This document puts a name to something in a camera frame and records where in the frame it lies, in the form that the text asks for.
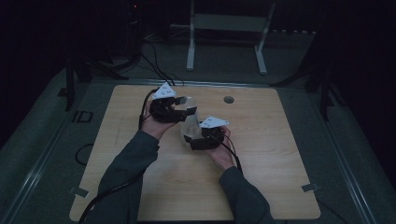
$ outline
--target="light wood surface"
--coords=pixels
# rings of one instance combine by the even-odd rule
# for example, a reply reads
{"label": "light wood surface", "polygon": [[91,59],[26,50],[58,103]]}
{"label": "light wood surface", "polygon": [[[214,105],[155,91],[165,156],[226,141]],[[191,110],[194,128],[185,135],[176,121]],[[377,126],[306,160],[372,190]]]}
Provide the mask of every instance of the light wood surface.
{"label": "light wood surface", "polygon": [[[107,166],[137,131],[138,116],[147,93],[156,87],[117,86],[111,96],[70,218],[78,220],[96,196]],[[230,121],[231,139],[245,178],[264,195],[275,219],[320,216],[300,153],[277,92],[273,89],[172,87],[177,96],[193,96],[198,118],[214,116]],[[234,98],[226,104],[225,96]],[[179,126],[161,140],[159,157],[144,176],[139,220],[231,220],[232,213],[219,185],[220,170],[202,151],[185,147]]]}

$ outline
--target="long-sleeved shirt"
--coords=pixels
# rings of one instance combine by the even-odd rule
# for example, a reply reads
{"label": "long-sleeved shirt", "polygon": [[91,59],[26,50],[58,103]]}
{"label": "long-sleeved shirt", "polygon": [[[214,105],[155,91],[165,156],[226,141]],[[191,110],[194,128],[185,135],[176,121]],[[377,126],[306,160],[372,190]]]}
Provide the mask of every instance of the long-sleeved shirt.
{"label": "long-sleeved shirt", "polygon": [[[108,166],[99,184],[98,194],[132,179],[136,181],[99,201],[84,223],[130,224],[137,222],[143,173],[158,157],[159,141],[143,131],[134,138]],[[262,194],[232,167],[219,180],[227,196],[236,223],[275,223],[268,202]]]}

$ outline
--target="white tag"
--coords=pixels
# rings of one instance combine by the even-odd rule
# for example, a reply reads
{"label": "white tag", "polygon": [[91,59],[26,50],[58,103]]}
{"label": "white tag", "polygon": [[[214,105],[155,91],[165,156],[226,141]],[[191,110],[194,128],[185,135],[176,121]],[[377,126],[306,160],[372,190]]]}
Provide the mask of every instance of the white tag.
{"label": "white tag", "polygon": [[201,128],[217,128],[220,126],[228,125],[230,122],[225,119],[217,119],[215,117],[209,116],[202,123],[199,124]]}
{"label": "white tag", "polygon": [[167,82],[165,82],[153,95],[152,99],[157,100],[157,99],[162,99],[162,98],[167,98],[167,97],[175,97],[176,92],[172,90],[172,88],[169,86]]}

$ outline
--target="person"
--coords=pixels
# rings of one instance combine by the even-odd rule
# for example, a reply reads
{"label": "person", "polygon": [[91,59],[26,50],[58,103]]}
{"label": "person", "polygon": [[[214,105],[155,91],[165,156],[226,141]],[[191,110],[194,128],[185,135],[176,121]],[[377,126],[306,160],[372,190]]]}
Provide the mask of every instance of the person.
{"label": "person", "polygon": [[[149,114],[149,104],[150,102],[146,106],[146,116],[141,130],[136,132],[132,140],[108,166],[100,181],[98,194],[132,179],[135,179],[135,182],[100,200],[82,223],[137,222],[143,185],[142,174],[157,160],[158,144],[163,134],[175,125],[175,123],[161,123],[155,120]],[[227,136],[230,136],[230,130],[226,127],[223,127],[223,130]],[[225,138],[224,144],[230,145],[228,138]],[[269,203],[234,166],[232,154],[223,145],[205,152],[223,171],[219,183],[226,194],[235,223],[275,223]]]}

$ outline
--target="gray floor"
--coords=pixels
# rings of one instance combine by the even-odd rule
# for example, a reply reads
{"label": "gray floor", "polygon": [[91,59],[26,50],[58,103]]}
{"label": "gray floor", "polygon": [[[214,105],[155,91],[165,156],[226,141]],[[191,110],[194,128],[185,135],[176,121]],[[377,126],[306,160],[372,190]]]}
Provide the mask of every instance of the gray floor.
{"label": "gray floor", "polygon": [[[271,33],[264,50],[267,76],[259,74],[253,48],[247,43],[213,43],[204,37],[197,42],[194,71],[187,72],[188,45],[183,37],[175,35],[168,42],[155,35],[149,38],[164,72],[182,78],[186,85],[267,88],[269,83],[296,72],[313,36]],[[154,60],[149,45],[143,47],[143,52]],[[64,87],[64,71],[51,81],[0,151],[0,215],[9,220],[5,223],[73,223],[68,218],[74,200],[69,190],[78,186],[84,172],[84,167],[75,161],[75,153],[79,147],[94,142],[116,85],[161,83],[156,74],[142,67],[149,65],[141,61],[139,66],[122,73],[130,77],[128,81],[96,75],[91,84],[78,83],[78,100],[70,112],[64,112],[65,99],[57,97],[59,89]],[[347,107],[334,100],[335,106],[329,107],[330,121],[323,121],[318,113],[319,94],[306,93],[305,81],[302,78],[277,90],[310,181],[320,186],[315,191],[317,198],[348,223],[396,223],[395,191],[359,124]],[[93,112],[92,122],[72,122],[77,110]],[[47,163],[37,166],[43,152],[49,154]],[[87,159],[89,148],[80,156]],[[43,173],[30,173],[32,170]],[[26,176],[36,177],[35,181],[27,182],[32,184],[30,187],[23,185]],[[321,205],[320,210],[318,219],[288,223],[343,223],[325,206]],[[362,218],[367,214],[373,218]]]}

